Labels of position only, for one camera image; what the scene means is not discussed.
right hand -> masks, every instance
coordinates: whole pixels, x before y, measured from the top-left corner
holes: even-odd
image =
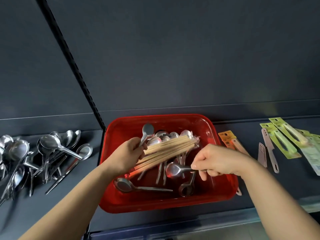
[[[199,170],[201,179],[205,181],[207,180],[206,171],[212,177],[221,174],[241,176],[248,164],[254,162],[257,161],[241,152],[208,144],[195,156],[191,168]]]

